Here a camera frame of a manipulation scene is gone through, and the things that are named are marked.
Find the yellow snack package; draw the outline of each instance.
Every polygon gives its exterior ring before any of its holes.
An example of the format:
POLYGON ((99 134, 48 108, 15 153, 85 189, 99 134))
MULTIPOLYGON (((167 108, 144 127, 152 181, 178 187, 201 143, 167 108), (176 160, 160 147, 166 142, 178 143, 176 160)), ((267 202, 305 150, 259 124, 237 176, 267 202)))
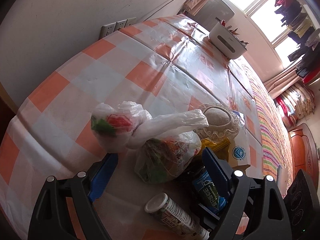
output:
POLYGON ((220 143, 214 143, 208 139, 203 139, 201 141, 201 150, 195 157, 202 158, 202 150, 206 147, 209 147, 220 160, 226 160, 228 162, 230 143, 231 142, 228 138, 224 139, 220 143))

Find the wall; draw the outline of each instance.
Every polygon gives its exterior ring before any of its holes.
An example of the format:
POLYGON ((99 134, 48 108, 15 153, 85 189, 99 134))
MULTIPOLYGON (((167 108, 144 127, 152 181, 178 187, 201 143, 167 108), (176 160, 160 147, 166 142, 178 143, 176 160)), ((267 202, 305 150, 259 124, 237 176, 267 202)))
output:
POLYGON ((273 78, 284 69, 281 62, 260 32, 245 17, 243 12, 229 0, 223 0, 234 12, 235 16, 228 21, 232 29, 238 28, 240 40, 249 42, 248 51, 244 54, 245 59, 258 74, 262 82, 273 78))
MULTIPOLYGON (((174 0, 153 17, 175 15, 174 0)), ((0 82, 17 106, 55 69, 97 41, 104 24, 143 21, 168 0, 16 0, 0 25, 0 82)))

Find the blue logo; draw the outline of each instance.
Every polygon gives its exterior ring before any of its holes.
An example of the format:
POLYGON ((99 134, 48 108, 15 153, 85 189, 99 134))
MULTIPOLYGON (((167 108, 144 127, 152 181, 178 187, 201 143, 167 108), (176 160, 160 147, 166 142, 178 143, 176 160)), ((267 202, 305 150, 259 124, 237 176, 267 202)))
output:
POLYGON ((233 150, 232 150, 232 156, 233 156, 236 160, 238 160, 238 161, 244 160, 244 158, 245 158, 245 151, 244 151, 244 149, 243 149, 242 147, 236 146, 236 147, 234 147, 233 150))

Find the blue gripper pad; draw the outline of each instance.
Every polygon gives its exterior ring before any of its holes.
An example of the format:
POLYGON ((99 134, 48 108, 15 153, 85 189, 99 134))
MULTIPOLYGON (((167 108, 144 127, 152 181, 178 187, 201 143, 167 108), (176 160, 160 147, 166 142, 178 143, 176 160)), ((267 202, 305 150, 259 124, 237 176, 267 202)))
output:
POLYGON ((229 188, 231 183, 231 173, 230 169, 224 166, 230 165, 226 161, 219 160, 214 152, 208 147, 204 148, 202 151, 202 162, 207 169, 210 178, 212 179, 212 182, 218 191, 218 194, 221 197, 228 199, 231 196, 229 188))
POLYGON ((116 166, 118 164, 118 154, 108 153, 107 158, 97 171, 90 184, 90 193, 88 198, 91 202, 100 198, 105 190, 116 166))

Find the barcode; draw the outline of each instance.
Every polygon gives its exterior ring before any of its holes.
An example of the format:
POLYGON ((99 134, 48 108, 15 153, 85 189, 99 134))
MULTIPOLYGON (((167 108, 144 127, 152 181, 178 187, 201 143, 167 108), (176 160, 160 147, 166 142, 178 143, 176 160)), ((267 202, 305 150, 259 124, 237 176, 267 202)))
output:
POLYGON ((174 201, 171 201, 171 205, 167 206, 167 210, 177 219, 188 224, 188 220, 190 219, 189 214, 179 207, 174 201))

